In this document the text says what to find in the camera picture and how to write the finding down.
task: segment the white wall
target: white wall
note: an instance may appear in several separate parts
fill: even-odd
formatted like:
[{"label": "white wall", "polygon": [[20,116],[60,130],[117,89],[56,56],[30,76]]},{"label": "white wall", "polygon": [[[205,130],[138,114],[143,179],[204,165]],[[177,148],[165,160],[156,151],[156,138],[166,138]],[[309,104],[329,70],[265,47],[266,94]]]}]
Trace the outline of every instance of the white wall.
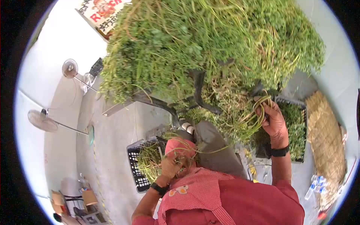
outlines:
[{"label": "white wall", "polygon": [[[71,127],[77,127],[82,94],[78,89],[74,104],[66,107],[72,103],[75,92],[73,81],[62,78],[62,64],[72,58],[78,63],[79,73],[84,74],[106,55],[106,42],[74,9],[80,2],[59,0],[55,4],[18,75],[18,88],[44,107],[60,107],[50,110],[49,115]],[[49,189],[60,189],[62,178],[77,175],[76,134],[62,127],[57,133],[45,134],[27,119],[29,110],[41,108],[19,94],[14,104],[18,152],[28,184],[35,194],[49,196]],[[37,199],[54,222],[50,202]]]}]

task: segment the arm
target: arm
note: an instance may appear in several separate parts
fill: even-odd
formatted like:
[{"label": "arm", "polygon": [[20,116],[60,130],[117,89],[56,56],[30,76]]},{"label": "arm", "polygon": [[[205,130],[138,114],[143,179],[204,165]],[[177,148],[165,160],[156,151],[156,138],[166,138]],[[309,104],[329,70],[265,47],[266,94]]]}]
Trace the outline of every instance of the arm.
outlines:
[{"label": "arm", "polygon": [[[173,158],[165,157],[161,161],[162,174],[156,179],[155,183],[160,187],[167,186],[181,167],[182,164],[176,164]],[[159,199],[159,193],[153,188],[149,188],[132,214],[132,222],[134,222],[134,219],[138,216],[152,217]]]},{"label": "arm", "polygon": [[[279,106],[275,102],[272,103],[272,108],[270,108],[265,102],[262,103],[265,113],[269,116],[269,121],[264,120],[261,125],[270,136],[271,148],[282,149],[289,145],[288,130]],[[290,153],[288,152],[283,157],[272,156],[271,161],[273,185],[276,185],[279,180],[286,180],[291,185]]]}]

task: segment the red gingham shirt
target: red gingham shirt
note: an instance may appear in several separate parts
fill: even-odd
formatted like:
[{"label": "red gingham shirt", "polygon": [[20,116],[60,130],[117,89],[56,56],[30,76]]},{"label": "red gingham shirt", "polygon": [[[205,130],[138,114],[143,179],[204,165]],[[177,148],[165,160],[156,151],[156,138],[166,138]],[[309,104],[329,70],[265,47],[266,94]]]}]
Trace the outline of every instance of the red gingham shirt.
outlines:
[{"label": "red gingham shirt", "polygon": [[[305,212],[296,191],[284,180],[276,186],[241,178],[219,180],[219,189],[221,205],[236,224],[302,225],[304,222]],[[166,223],[221,224],[211,211],[205,209],[167,210]],[[132,225],[158,225],[158,220],[138,216]]]}]

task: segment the cartoon print on shirt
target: cartoon print on shirt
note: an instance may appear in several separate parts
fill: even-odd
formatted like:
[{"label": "cartoon print on shirt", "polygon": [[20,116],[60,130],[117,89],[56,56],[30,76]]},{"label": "cartoon print on shirt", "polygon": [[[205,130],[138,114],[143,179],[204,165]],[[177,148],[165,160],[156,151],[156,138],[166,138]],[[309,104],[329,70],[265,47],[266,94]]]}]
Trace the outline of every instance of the cartoon print on shirt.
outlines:
[{"label": "cartoon print on shirt", "polygon": [[172,189],[169,191],[169,197],[174,196],[176,192],[179,192],[180,194],[186,194],[188,192],[187,191],[188,189],[189,189],[188,185],[184,185],[184,186],[180,186],[176,189]]}]

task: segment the plastic water bottle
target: plastic water bottle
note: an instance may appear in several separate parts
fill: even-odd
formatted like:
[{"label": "plastic water bottle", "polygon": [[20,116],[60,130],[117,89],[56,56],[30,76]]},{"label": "plastic water bottle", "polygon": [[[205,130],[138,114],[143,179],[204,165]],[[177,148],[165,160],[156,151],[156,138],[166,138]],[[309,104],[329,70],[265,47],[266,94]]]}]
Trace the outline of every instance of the plastic water bottle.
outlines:
[{"label": "plastic water bottle", "polygon": [[316,185],[324,186],[326,185],[326,179],[323,176],[313,175],[311,178],[312,182],[316,182]]},{"label": "plastic water bottle", "polygon": [[325,194],[326,188],[324,186],[317,186],[317,187],[315,187],[315,192],[317,192],[319,194]]},{"label": "plastic water bottle", "polygon": [[310,196],[312,195],[312,193],[314,192],[316,187],[316,182],[313,181],[312,184],[309,187],[309,190],[307,191],[306,195],[305,195],[305,200],[309,200]]}]

